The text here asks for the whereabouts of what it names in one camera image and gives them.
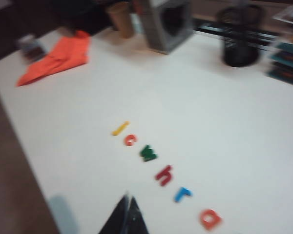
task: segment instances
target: black object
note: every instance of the black object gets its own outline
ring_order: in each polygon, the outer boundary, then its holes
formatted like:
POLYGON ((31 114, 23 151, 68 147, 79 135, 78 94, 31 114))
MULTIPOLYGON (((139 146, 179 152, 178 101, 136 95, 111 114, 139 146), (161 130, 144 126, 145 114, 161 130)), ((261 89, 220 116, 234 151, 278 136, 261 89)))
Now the black object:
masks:
POLYGON ((164 29, 171 35, 176 36, 185 24, 183 12, 186 5, 182 4, 177 7, 166 8, 161 13, 161 19, 164 29))
POLYGON ((136 199, 123 196, 99 234, 148 234, 136 199))
POLYGON ((223 28, 223 61, 232 67, 244 67, 259 57, 258 27, 264 11, 256 5, 229 7, 217 14, 223 28))
POLYGON ((293 84, 293 68, 279 62, 273 63, 274 67, 268 72, 268 76, 293 84))
POLYGON ((72 31, 83 30, 93 35, 112 23, 105 8, 117 2, 116 0, 52 0, 55 12, 60 16, 65 26, 72 31))

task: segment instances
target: black mesh pencil holder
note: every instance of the black mesh pencil holder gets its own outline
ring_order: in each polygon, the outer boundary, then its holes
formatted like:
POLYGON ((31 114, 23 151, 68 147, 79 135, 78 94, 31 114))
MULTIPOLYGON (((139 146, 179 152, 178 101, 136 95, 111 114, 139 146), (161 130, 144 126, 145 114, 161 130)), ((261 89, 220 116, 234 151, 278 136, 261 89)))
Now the black mesh pencil holder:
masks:
POLYGON ((244 67, 258 59, 258 27, 263 15, 256 5, 229 7, 217 14, 223 28, 223 61, 227 65, 244 67))

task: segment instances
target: brown cup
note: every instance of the brown cup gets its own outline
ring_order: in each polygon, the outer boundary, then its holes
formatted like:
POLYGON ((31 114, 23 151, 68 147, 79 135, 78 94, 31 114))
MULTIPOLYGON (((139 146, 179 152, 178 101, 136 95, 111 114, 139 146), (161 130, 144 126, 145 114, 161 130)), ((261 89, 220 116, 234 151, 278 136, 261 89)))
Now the brown cup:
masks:
POLYGON ((128 2, 122 1, 111 5, 107 8, 106 12, 109 14, 123 38, 130 38, 134 35, 128 2))

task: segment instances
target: orange cloth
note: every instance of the orange cloth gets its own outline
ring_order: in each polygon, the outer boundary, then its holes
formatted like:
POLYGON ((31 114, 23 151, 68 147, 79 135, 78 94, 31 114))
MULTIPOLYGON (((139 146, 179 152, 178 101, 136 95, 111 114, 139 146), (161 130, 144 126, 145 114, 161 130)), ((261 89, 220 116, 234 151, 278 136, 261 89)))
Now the orange cloth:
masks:
POLYGON ((62 37, 48 55, 28 67, 16 86, 87 63, 89 41, 89 34, 84 31, 76 31, 72 38, 62 37))

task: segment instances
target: table surface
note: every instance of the table surface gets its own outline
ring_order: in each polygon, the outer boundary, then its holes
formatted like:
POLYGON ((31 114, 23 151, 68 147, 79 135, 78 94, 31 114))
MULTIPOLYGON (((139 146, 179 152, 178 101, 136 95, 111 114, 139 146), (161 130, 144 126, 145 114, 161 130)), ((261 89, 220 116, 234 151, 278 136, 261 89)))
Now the table surface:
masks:
MULTIPOLYGON (((60 31, 42 37, 48 50, 60 31)), ((223 219, 214 234, 293 234, 293 85, 265 76, 268 59, 226 66, 221 41, 202 35, 161 55, 110 29, 88 54, 23 87, 20 53, 0 61, 0 99, 62 233, 98 233, 128 192, 151 234, 207 233, 204 209, 223 219), (146 144, 156 160, 142 162, 146 144), (180 187, 193 197, 175 203, 180 187)))

